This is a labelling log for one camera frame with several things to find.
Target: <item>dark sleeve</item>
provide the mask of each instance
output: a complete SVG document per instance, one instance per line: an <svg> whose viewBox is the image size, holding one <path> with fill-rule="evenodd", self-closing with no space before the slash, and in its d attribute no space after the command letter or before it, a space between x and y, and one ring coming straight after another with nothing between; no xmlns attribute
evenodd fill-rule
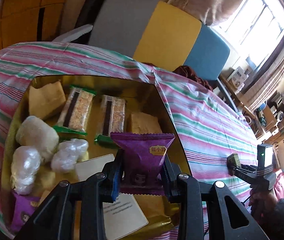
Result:
<svg viewBox="0 0 284 240"><path fill-rule="evenodd" d="M261 225L270 240L284 239L284 198L280 199L274 210L264 213L264 223Z"/></svg>

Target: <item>striped tablecloth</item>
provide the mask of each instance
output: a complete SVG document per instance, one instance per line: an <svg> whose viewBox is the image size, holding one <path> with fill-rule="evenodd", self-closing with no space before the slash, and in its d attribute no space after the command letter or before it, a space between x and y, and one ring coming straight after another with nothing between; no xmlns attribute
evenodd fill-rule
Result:
<svg viewBox="0 0 284 240"><path fill-rule="evenodd" d="M0 51L0 176L5 139L23 93L34 77L53 74L110 76L155 84L173 119L193 176L208 183L222 180L240 200L248 197L249 185L229 176L226 167L227 156L234 152L244 164L257 163L257 141L241 114L192 80L113 51L69 43L26 42ZM206 229L206 208L204 222ZM13 238L3 223L1 199L0 230ZM176 238L174 229L157 239Z"/></svg>

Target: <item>yellow label on package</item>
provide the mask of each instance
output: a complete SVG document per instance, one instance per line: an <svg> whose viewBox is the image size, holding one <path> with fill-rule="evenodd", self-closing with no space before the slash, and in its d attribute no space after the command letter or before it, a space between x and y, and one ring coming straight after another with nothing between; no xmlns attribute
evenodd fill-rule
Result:
<svg viewBox="0 0 284 240"><path fill-rule="evenodd" d="M157 145L157 146L151 146L149 148L149 153L152 153L153 155L161 155L163 156L166 153L167 148L165 146Z"/></svg>

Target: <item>white card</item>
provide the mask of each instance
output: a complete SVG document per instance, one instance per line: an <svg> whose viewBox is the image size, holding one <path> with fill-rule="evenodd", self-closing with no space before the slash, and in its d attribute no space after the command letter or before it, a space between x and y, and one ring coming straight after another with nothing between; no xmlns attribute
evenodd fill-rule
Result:
<svg viewBox="0 0 284 240"><path fill-rule="evenodd" d="M105 163L114 160L113 154L77 163L75 171L79 181L84 181L97 172L101 172ZM114 203L103 203L106 238L117 240L147 225L144 216L133 195L120 194Z"/></svg>

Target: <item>white plastic wrap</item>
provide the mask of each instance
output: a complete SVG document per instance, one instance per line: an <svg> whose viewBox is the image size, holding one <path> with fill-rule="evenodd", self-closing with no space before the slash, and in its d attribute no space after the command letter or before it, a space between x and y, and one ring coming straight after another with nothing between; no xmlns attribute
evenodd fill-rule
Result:
<svg viewBox="0 0 284 240"><path fill-rule="evenodd" d="M11 184L17 194L31 193L40 164L41 156L35 147L21 146L15 150L11 164Z"/></svg>
<svg viewBox="0 0 284 240"><path fill-rule="evenodd" d="M61 173L72 171L77 159L84 156L88 147L88 142L83 139L71 139L60 143L58 152L52 158L51 169Z"/></svg>
<svg viewBox="0 0 284 240"><path fill-rule="evenodd" d="M52 159L59 136L40 118L29 116L21 124L15 140L20 145L36 147L42 158L41 161L47 163Z"/></svg>

